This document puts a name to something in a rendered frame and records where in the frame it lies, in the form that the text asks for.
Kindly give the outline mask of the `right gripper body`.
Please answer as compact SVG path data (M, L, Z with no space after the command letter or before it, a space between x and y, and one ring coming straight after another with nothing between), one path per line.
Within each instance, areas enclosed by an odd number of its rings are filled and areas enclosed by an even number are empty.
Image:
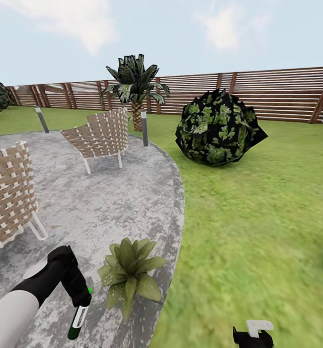
M272 348L271 337L266 332L260 332L259 338L252 338L248 332L237 333L239 340L239 348L255 348L262 346L263 348Z

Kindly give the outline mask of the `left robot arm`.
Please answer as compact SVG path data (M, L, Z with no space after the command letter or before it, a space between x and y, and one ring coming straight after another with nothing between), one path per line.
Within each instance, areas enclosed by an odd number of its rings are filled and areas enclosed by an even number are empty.
M22 279L23 282L0 301L0 348L15 348L36 312L59 282L75 308L80 304L89 307L90 283L94 293L102 288L97 270L81 273L70 245L54 249L48 254L47 261L34 265Z

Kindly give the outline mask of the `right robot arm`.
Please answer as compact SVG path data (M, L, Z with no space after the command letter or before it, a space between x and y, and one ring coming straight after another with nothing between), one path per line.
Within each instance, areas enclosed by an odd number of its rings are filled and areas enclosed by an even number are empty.
M247 326L248 332L233 332L234 343L239 344L239 348L272 348L271 337L265 332L274 329L271 321L247 320Z

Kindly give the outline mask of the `insectifuge atomizer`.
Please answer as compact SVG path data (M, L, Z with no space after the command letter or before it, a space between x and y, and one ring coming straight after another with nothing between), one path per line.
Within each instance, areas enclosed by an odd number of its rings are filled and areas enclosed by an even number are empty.
M86 307L84 304L80 304L77 307L77 310L75 312L75 315L73 317L70 329L68 331L68 336L67 338L69 340L75 340L78 338L80 330L82 328L84 318L86 316L88 307Z

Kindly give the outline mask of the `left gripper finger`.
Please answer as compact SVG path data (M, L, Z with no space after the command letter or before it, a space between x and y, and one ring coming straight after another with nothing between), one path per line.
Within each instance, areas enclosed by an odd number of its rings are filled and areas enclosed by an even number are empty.
M89 307L90 301L89 299L86 299L85 301L82 302L86 307Z

